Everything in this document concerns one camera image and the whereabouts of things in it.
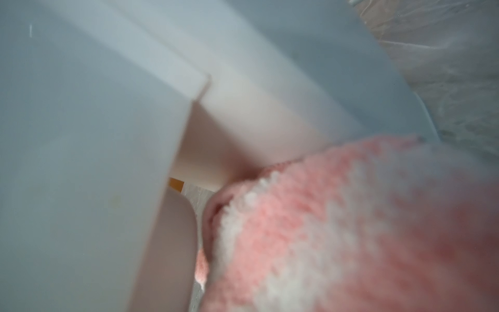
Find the white coffee machine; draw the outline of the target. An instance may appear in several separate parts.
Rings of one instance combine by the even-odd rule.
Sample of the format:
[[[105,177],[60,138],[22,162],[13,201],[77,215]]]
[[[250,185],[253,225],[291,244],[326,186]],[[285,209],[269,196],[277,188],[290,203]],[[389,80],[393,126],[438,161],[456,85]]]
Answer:
[[[186,311],[217,190],[435,126],[347,1],[2,1],[1,310]]]

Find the pink cloth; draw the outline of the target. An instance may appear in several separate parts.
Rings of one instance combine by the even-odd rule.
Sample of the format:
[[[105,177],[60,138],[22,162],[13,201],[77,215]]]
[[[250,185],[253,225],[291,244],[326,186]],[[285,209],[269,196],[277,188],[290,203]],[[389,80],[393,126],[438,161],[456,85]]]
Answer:
[[[231,183],[202,219],[201,311],[497,311],[498,169],[418,138]]]

